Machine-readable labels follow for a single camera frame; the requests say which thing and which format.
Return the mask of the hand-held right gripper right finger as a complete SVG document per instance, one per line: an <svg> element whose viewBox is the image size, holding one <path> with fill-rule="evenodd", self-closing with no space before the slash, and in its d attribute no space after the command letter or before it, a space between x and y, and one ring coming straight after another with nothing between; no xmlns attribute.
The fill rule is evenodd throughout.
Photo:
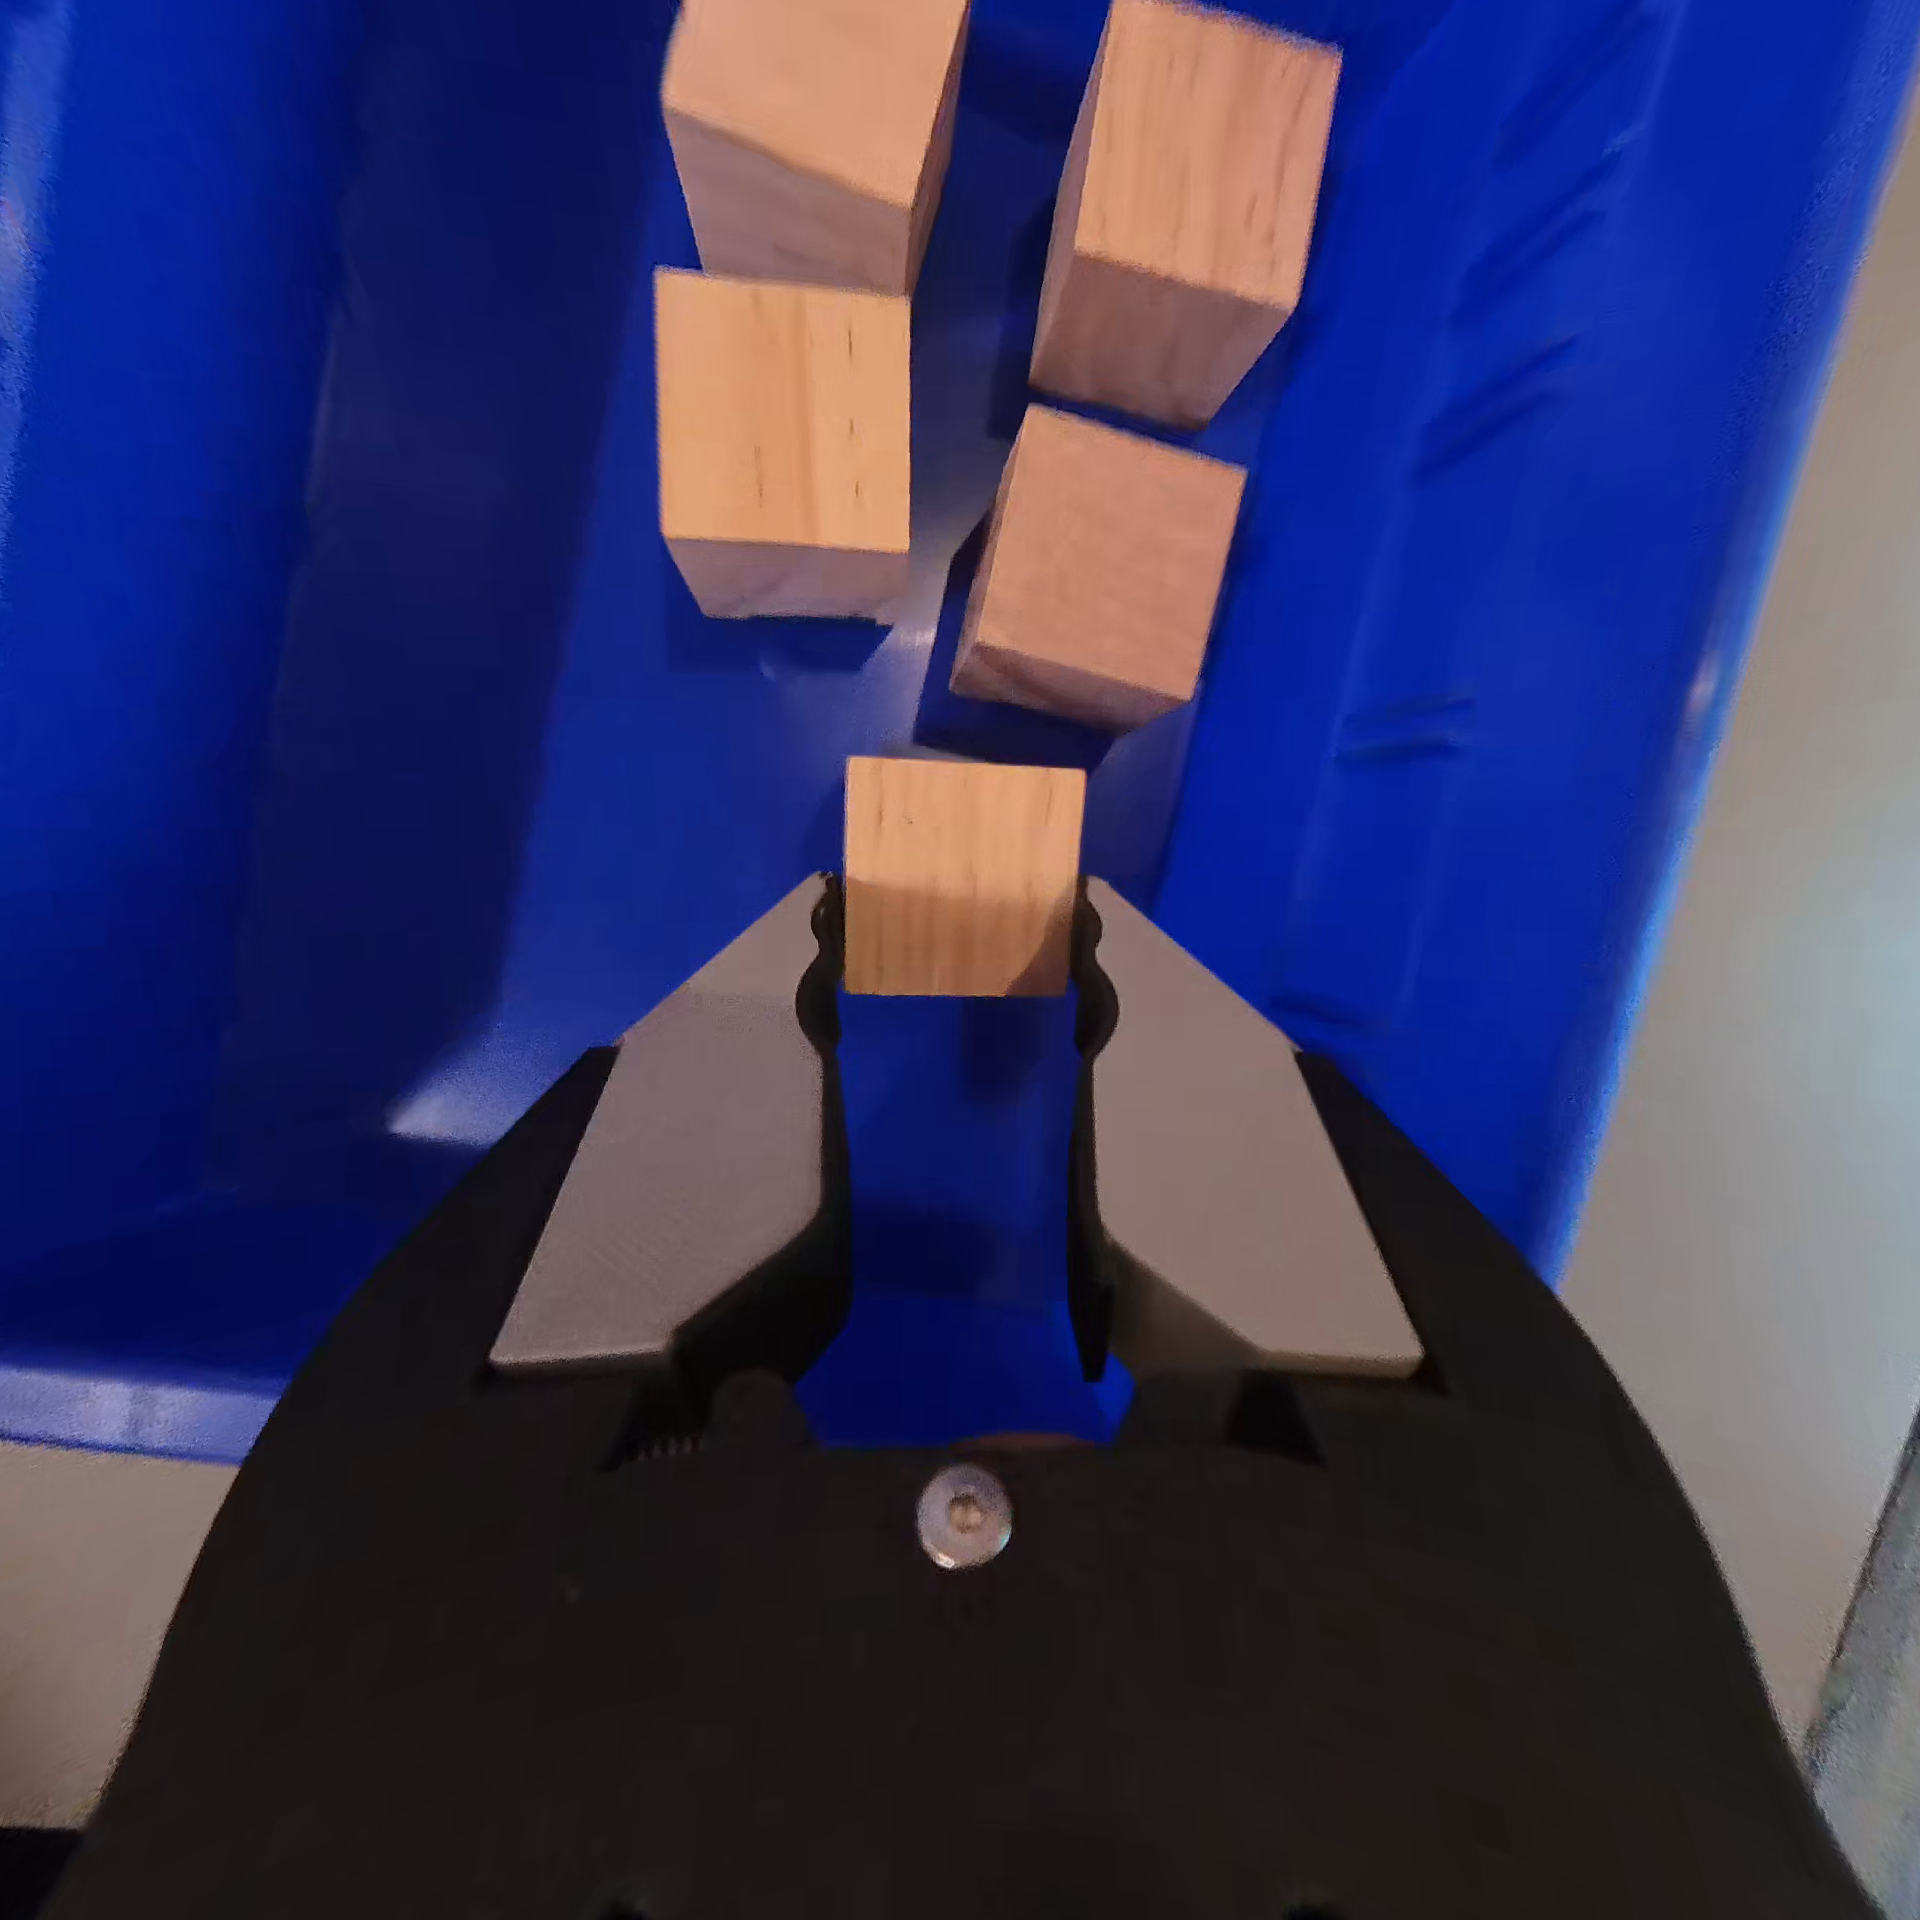
<svg viewBox="0 0 1920 1920"><path fill-rule="evenodd" d="M1073 1341L1099 1376L1417 1376L1292 1043L1110 882L1073 905Z"/></svg>

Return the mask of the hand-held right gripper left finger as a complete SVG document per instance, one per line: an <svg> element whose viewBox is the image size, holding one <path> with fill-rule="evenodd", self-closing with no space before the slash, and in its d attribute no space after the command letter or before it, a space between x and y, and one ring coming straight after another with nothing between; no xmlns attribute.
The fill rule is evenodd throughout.
<svg viewBox="0 0 1920 1920"><path fill-rule="evenodd" d="M852 1322L842 882L618 1032L494 1370L801 1376Z"/></svg>

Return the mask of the wooden cube with blue stripe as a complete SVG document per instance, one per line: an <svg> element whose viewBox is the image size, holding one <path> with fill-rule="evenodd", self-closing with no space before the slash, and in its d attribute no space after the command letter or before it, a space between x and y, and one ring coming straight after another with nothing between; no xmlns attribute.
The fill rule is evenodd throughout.
<svg viewBox="0 0 1920 1920"><path fill-rule="evenodd" d="M711 273L915 301L969 0L682 0L665 133Z"/></svg>
<svg viewBox="0 0 1920 1920"><path fill-rule="evenodd" d="M1198 700L1253 471L1031 403L956 689L1134 740Z"/></svg>
<svg viewBox="0 0 1920 1920"><path fill-rule="evenodd" d="M1063 997L1082 769L852 763L852 997Z"/></svg>
<svg viewBox="0 0 1920 1920"><path fill-rule="evenodd" d="M656 266L665 549L711 616L892 622L915 536L915 308Z"/></svg>
<svg viewBox="0 0 1920 1920"><path fill-rule="evenodd" d="M1338 46L1118 0L1053 213L1031 390L1198 431L1304 308Z"/></svg>

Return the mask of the blue plastic bin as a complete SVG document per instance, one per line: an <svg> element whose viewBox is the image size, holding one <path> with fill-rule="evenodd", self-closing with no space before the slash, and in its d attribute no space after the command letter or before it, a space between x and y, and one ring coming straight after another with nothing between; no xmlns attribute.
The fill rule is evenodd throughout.
<svg viewBox="0 0 1920 1920"><path fill-rule="evenodd" d="M1110 7L977 7L901 622L656 536L674 7L8 7L8 1446L236 1466L842 763L1084 862L1554 1283L1910 89L1910 7L1253 7L1347 50L1198 709L956 700Z"/></svg>

